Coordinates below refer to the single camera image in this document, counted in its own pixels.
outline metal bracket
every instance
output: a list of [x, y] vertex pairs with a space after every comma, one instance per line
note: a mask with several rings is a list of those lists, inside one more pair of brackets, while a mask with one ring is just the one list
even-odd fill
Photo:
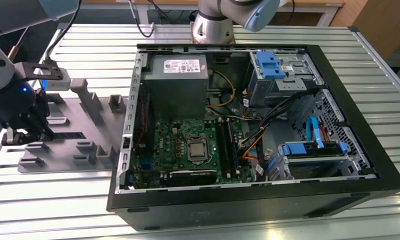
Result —
[[298, 78], [289, 79], [275, 79], [274, 83], [277, 85], [279, 92], [302, 92], [306, 91], [303, 81]]
[[[21, 81], [30, 80], [62, 80], [63, 75], [54, 61], [43, 62], [46, 64], [38, 64], [31, 62], [18, 62], [14, 64], [14, 74]], [[35, 74], [35, 70], [42, 70], [49, 74]]]

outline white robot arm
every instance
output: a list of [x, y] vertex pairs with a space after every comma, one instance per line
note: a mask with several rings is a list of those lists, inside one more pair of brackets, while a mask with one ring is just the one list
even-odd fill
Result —
[[233, 40], [233, 22], [250, 32], [259, 31], [277, 8], [289, 0], [199, 0], [191, 36], [199, 44], [226, 44]]

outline wire bundle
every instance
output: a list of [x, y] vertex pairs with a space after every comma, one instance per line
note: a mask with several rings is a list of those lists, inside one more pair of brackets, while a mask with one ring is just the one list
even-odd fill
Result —
[[259, 139], [263, 136], [266, 127], [269, 126], [271, 119], [274, 119], [278, 115], [281, 115], [282, 113], [286, 112], [286, 110], [289, 109], [289, 107], [291, 106], [291, 103], [295, 101], [297, 98], [310, 95], [310, 94], [314, 94], [314, 93], [317, 93], [317, 91], [318, 91], [318, 89], [314, 88], [307, 91], [294, 93], [291, 96], [289, 96], [283, 101], [281, 101], [270, 109], [270, 111], [266, 113], [266, 116], [262, 118], [262, 120], [258, 123], [258, 128], [257, 128], [255, 132], [241, 141], [241, 144], [245, 144], [247, 141], [254, 139], [253, 143], [249, 145], [249, 147], [246, 148], [246, 151], [242, 154], [242, 159], [245, 159], [245, 160], [254, 159], [251, 157], [247, 157], [247, 153], [249, 153], [250, 149], [254, 147], [254, 145], [257, 145], [257, 143], [259, 142]]

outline aluminum work table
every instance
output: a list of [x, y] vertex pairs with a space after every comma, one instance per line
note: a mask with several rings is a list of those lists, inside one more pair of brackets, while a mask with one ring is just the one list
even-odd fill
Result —
[[[186, 25], [158, 25], [145, 39], [134, 25], [75, 24], [51, 58], [71, 78], [87, 79], [89, 90], [99, 97], [125, 96], [135, 44], [189, 43], [189, 31]], [[400, 79], [362, 36], [343, 27], [273, 26], [258, 33], [234, 27], [234, 38], [237, 43], [321, 46], [400, 172]], [[74, 94], [67, 91], [61, 96]], [[105, 210], [110, 171], [19, 174], [21, 149], [0, 145], [0, 240], [400, 239], [400, 193], [331, 217], [135, 232]]]

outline black wire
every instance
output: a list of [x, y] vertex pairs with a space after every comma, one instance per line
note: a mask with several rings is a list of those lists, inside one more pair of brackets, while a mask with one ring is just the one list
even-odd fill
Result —
[[287, 111], [289, 107], [291, 106], [291, 103], [294, 102], [294, 100], [302, 96], [306, 96], [306, 95], [311, 95], [311, 94], [315, 94], [317, 92], [319, 91], [318, 88], [311, 88], [306, 91], [301, 91], [301, 92], [297, 92], [294, 94], [291, 94], [283, 101], [281, 101], [271, 109], [270, 111], [266, 113], [265, 117], [262, 118], [262, 120], [259, 121], [258, 123], [258, 129], [255, 130], [255, 132], [249, 136], [246, 137], [243, 140], [242, 140], [242, 144], [246, 143], [250, 139], [255, 138], [259, 133], [262, 133], [262, 131], [265, 130], [265, 128], [267, 127], [269, 123], [270, 123], [270, 120], [273, 118], [275, 118], [278, 115], [281, 115], [283, 112]]
[[[158, 13], [155, 10], [153, 10], [155, 13]], [[169, 12], [171, 12], [171, 10], [169, 11], [162, 11], [165, 14], [167, 14]]]
[[179, 13], [178, 17], [175, 18], [175, 20], [173, 21], [173, 23], [175, 23], [181, 19], [183, 12], [185, 12], [185, 10], [181, 11], [181, 13]]
[[290, 16], [287, 17], [287, 21], [282, 24], [278, 24], [278, 25], [289, 25], [289, 23], [291, 21], [291, 18], [293, 18], [293, 15], [294, 15], [294, 0], [291, 0], [291, 12], [290, 12]]
[[139, 32], [139, 34], [145, 37], [145, 38], [149, 38], [151, 35], [153, 35], [153, 32], [154, 32], [154, 27], [151, 27], [150, 29], [150, 33], [146, 35], [143, 32], [142, 32], [142, 29], [141, 29], [141, 26], [139, 26], [139, 22], [134, 16], [134, 11], [133, 11], [133, 6], [131, 6], [131, 0], [129, 0], [127, 4], [129, 4], [129, 7], [130, 7], [130, 11], [131, 11], [131, 17], [133, 17], [133, 20], [134, 20], [134, 23], [135, 23], [135, 27], [137, 27], [137, 30]]
[[[222, 104], [223, 101], [222, 101], [222, 95], [218, 96], [218, 104]], [[227, 105], [222, 106], [223, 109], [229, 112], [229, 114], [233, 114], [231, 110], [227, 108]]]
[[82, 0], [78, 0], [78, 6], [77, 6], [77, 10], [74, 11], [73, 15], [71, 15], [71, 18], [70, 18], [70, 21], [63, 29], [63, 31], [59, 33], [58, 37], [55, 38], [54, 42], [51, 43], [51, 45], [47, 47], [46, 51], [45, 51], [45, 58], [46, 59], [50, 59], [50, 54], [51, 54], [51, 51], [53, 51], [53, 48], [55, 47], [55, 45], [58, 44], [58, 42], [62, 40], [63, 38], [63, 35], [66, 34], [69, 28], [71, 27], [74, 21], [75, 21], [75, 17], [78, 15], [78, 11], [79, 11], [79, 6], [81, 6], [81, 1]]
[[25, 41], [25, 39], [27, 37], [27, 33], [29, 33], [30, 29], [31, 29], [30, 27], [25, 28], [25, 31], [22, 32], [22, 34], [21, 34], [21, 36], [18, 38], [18, 41], [17, 41], [14, 47], [19, 48], [22, 46], [22, 43], [23, 43], [23, 41]]
[[265, 180], [265, 155], [263, 155], [263, 146], [262, 139], [259, 139], [255, 143], [255, 155], [257, 155], [257, 164], [262, 169], [262, 174], [257, 174], [255, 182], [261, 182]]
[[147, 2], [153, 5], [158, 15], [161, 14], [170, 22], [170, 24], [173, 24], [171, 18], [169, 18], [169, 16], [166, 15], [166, 13], [161, 10], [161, 8], [157, 6], [157, 4], [154, 3], [154, 0], [147, 0]]
[[142, 29], [141, 29], [141, 27], [139, 27], [138, 20], [137, 20], [135, 18], [133, 18], [133, 19], [134, 19], [135, 27], [137, 27], [137, 30], [138, 30], [139, 34], [141, 34], [145, 38], [149, 38], [149, 37], [153, 35], [153, 33], [154, 33], [154, 28], [150, 29], [150, 33], [146, 35], [146, 34], [142, 32]]

